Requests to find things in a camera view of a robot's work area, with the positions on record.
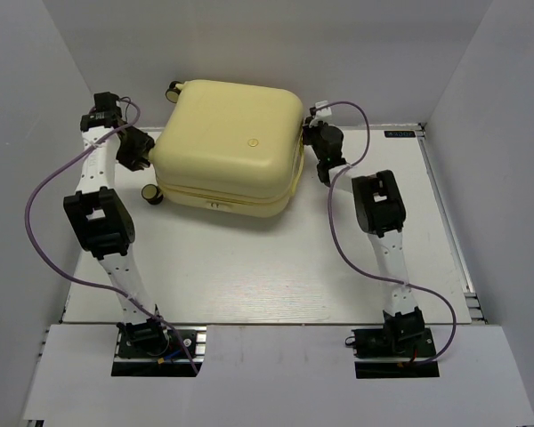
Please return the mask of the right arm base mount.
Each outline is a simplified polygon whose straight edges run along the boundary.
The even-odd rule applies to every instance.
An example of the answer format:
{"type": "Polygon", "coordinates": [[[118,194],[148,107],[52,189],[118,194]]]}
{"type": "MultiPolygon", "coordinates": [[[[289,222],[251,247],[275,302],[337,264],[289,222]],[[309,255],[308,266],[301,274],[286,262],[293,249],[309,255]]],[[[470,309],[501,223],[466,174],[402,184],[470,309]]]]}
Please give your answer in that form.
{"type": "Polygon", "coordinates": [[[357,379],[424,379],[438,378],[437,361],[421,365],[436,355],[433,334],[426,328],[421,337],[410,339],[400,347],[387,341],[382,328],[353,329],[344,339],[353,350],[357,379]]]}

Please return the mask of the yellow suitcase with black lining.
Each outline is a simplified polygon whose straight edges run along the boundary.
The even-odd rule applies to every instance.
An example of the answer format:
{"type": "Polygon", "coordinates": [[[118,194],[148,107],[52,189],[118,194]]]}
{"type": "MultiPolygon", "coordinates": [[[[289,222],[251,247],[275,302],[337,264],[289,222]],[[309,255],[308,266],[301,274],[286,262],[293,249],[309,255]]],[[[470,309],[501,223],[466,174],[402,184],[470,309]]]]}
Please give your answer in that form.
{"type": "Polygon", "coordinates": [[[259,218],[285,210],[304,162],[294,93],[199,79],[172,82],[166,97],[174,111],[149,152],[166,199],[259,218]]]}

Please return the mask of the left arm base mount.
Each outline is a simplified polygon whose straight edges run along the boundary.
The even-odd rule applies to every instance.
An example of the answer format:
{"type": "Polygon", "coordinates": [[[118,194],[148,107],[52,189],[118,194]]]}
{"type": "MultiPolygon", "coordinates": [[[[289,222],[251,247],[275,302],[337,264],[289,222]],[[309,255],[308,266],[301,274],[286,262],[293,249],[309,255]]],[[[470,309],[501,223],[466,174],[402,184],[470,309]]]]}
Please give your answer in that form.
{"type": "Polygon", "coordinates": [[[111,368],[112,377],[193,378],[197,376],[183,347],[189,352],[197,369],[200,369],[206,351],[204,326],[180,327],[182,342],[170,330],[164,332],[164,340],[143,345],[133,342],[122,332],[117,344],[111,368]]]}

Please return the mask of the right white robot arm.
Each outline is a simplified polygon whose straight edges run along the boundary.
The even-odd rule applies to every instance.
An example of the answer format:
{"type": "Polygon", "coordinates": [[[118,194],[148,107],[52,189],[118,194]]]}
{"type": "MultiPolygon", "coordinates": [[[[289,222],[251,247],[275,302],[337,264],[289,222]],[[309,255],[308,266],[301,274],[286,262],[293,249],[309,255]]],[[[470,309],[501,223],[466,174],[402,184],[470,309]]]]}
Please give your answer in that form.
{"type": "MultiPolygon", "coordinates": [[[[312,117],[304,120],[303,144],[312,148],[318,177],[328,186],[328,221],[335,243],[333,196],[339,180],[352,170],[343,157],[343,142],[344,134],[337,127],[312,117]]],[[[392,171],[383,170],[352,177],[346,191],[353,196],[357,222],[373,247],[379,268],[377,275],[366,276],[384,284],[385,347],[394,354],[405,354],[424,334],[425,322],[409,286],[402,244],[407,213],[397,181],[392,171]]]]}

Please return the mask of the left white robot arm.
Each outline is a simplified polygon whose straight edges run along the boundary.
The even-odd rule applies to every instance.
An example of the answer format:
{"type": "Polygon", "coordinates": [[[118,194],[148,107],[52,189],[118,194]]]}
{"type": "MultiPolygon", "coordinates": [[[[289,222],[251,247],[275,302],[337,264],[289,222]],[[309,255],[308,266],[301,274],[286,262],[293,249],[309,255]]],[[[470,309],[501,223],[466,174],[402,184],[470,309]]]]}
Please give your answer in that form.
{"type": "Polygon", "coordinates": [[[63,199],[63,208],[81,247],[102,266],[117,289],[123,320],[117,324],[130,345],[152,355],[165,352],[170,333],[151,316],[158,306],[150,299],[133,253],[134,222],[115,190],[116,133],[122,125],[117,112],[90,112],[82,116],[84,151],[81,177],[75,193],[63,199]]]}

